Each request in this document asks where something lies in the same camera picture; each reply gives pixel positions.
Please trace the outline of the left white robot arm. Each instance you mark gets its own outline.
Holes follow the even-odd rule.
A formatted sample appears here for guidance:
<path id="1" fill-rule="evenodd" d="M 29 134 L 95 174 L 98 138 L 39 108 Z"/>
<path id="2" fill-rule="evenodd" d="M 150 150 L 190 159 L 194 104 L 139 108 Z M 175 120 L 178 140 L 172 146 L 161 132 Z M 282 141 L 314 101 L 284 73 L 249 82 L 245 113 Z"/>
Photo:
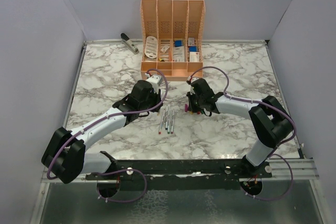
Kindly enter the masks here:
<path id="1" fill-rule="evenodd" d="M 65 184 L 80 174 L 99 173 L 104 179 L 112 178 L 116 160 L 104 151 L 96 154 L 86 151 L 111 132 L 148 116 L 150 112 L 159 111 L 162 82 L 163 78 L 158 75 L 139 80 L 130 94 L 95 120 L 72 130 L 57 129 L 41 158 L 42 164 Z"/>

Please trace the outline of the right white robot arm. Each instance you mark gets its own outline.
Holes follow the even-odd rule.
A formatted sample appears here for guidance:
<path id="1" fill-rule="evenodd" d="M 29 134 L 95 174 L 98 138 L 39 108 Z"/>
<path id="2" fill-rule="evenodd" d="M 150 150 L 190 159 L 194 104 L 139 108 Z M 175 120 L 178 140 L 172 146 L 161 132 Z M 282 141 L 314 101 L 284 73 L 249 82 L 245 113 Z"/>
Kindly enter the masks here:
<path id="1" fill-rule="evenodd" d="M 251 150 L 243 157 L 241 171 L 246 177 L 254 177 L 260 165 L 294 131 L 292 119 L 273 96 L 262 100 L 248 101 L 242 98 L 214 91 L 205 79 L 188 82 L 188 110 L 193 113 L 231 114 L 251 120 L 257 140 Z"/>

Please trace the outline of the red-end white marker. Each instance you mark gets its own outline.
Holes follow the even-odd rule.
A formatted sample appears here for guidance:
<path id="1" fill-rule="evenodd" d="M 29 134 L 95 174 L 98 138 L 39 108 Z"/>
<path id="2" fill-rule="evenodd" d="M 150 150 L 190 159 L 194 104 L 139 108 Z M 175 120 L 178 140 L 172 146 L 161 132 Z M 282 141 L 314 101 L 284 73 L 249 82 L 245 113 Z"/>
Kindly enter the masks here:
<path id="1" fill-rule="evenodd" d="M 163 123 L 164 123 L 164 118 L 165 118 L 165 109 L 163 109 L 161 119 L 160 119 L 160 125 L 159 125 L 159 130 L 158 130 L 159 135 L 162 133 L 162 126 L 163 126 Z"/>

